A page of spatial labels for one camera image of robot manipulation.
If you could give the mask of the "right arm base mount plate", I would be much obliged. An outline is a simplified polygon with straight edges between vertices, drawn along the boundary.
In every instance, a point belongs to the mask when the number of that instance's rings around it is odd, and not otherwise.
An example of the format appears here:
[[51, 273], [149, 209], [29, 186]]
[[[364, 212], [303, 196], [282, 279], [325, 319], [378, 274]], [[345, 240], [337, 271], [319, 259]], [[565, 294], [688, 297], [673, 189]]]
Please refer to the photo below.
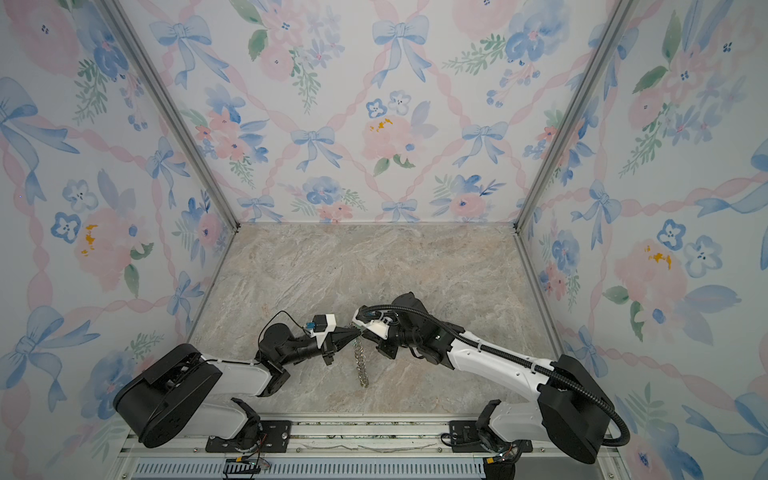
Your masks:
[[488, 453], [502, 455], [507, 452], [531, 453], [530, 440], [503, 440], [490, 428], [491, 414], [501, 404], [499, 399], [489, 401], [477, 420], [453, 420], [449, 422], [449, 431], [442, 433], [441, 442], [452, 449], [453, 453]]

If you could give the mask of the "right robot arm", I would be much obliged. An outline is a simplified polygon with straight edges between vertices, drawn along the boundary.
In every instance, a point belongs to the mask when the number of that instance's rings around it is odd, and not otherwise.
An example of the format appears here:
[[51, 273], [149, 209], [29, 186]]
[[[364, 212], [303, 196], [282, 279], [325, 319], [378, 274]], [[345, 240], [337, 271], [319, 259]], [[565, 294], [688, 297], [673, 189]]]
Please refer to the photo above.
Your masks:
[[548, 441], [571, 459], [593, 464], [601, 448], [623, 446], [631, 437], [591, 375], [566, 355], [549, 360], [504, 349], [436, 318], [413, 293], [362, 306], [353, 321], [384, 356], [395, 358], [407, 349], [430, 364], [480, 376], [523, 397], [514, 404], [489, 401], [475, 422], [475, 439], [456, 439], [456, 447], [510, 461], [522, 455], [524, 443]]

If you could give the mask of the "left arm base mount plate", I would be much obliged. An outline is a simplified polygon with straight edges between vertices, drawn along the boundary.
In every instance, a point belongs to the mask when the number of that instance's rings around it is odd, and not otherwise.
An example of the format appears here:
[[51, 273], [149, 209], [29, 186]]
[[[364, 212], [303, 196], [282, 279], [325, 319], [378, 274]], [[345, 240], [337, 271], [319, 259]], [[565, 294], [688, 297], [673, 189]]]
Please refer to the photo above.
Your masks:
[[236, 412], [245, 415], [245, 421], [237, 431], [228, 436], [210, 436], [207, 453], [286, 453], [292, 422], [289, 420], [263, 420], [244, 400], [232, 397]]

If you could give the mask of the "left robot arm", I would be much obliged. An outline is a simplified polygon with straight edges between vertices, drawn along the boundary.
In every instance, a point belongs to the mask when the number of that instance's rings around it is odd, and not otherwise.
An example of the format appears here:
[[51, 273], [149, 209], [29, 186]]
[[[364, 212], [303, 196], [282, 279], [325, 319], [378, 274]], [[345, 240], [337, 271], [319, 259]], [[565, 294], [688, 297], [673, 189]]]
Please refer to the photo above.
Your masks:
[[329, 314], [315, 316], [300, 335], [283, 323], [266, 327], [250, 361], [213, 359], [181, 344], [117, 392], [112, 406], [147, 448], [178, 436], [206, 436], [251, 453], [268, 434], [248, 398], [275, 394], [289, 379], [290, 365], [316, 357], [332, 364], [360, 335]]

